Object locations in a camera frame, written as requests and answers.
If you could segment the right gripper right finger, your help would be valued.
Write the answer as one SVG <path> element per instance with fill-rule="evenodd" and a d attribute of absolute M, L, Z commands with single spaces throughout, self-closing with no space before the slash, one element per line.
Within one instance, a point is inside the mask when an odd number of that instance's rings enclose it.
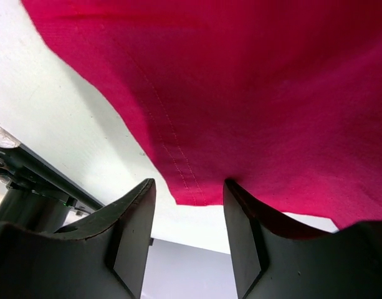
<path fill-rule="evenodd" d="M 382 298 L 382 221 L 316 229 L 223 185 L 239 298 Z"/>

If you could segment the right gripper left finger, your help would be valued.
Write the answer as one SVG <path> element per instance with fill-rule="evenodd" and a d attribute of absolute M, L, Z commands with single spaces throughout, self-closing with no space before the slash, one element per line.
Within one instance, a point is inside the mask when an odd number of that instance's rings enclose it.
<path fill-rule="evenodd" d="M 146 179 L 54 233 L 0 221 L 0 298 L 139 298 L 155 201 Z"/>

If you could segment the red t-shirt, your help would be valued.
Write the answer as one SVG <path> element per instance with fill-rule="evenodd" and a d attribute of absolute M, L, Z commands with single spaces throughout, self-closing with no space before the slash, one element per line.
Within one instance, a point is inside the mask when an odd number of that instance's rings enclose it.
<path fill-rule="evenodd" d="M 24 1 L 178 204 L 235 179 L 339 228 L 382 220 L 382 1 Z"/>

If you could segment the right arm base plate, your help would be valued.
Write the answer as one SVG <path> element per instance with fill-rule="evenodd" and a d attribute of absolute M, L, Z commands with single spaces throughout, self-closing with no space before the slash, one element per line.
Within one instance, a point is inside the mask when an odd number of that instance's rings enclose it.
<path fill-rule="evenodd" d="M 69 212 L 91 214 L 104 205 L 0 127 L 0 181 L 7 188 L 0 222 L 55 232 Z"/>

